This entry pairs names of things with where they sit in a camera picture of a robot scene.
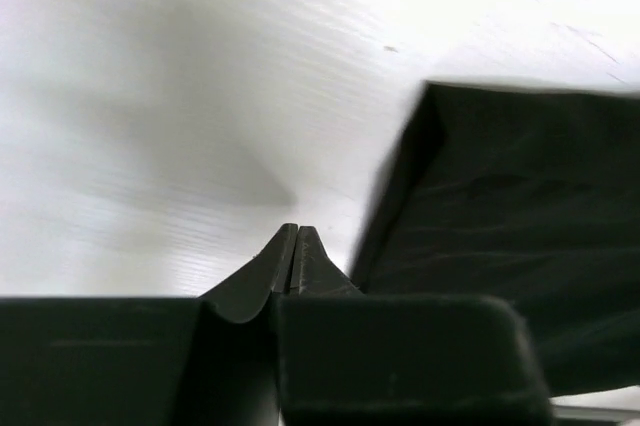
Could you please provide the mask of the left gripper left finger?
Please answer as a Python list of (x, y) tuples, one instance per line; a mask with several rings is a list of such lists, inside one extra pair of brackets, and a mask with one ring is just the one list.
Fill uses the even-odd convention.
[(275, 425), (270, 302), (298, 228), (198, 297), (1, 302), (5, 425)]

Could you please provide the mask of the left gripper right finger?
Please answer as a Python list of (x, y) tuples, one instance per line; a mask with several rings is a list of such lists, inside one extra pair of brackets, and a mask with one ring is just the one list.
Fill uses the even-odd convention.
[(526, 325), (483, 296), (378, 296), (299, 230), (290, 289), (274, 305), (288, 425), (549, 425)]

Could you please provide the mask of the black shorts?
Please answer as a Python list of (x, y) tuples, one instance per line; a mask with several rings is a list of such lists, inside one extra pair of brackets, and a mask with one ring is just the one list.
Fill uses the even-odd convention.
[(637, 385), (638, 96), (426, 85), (351, 277), (503, 299), (556, 396)]

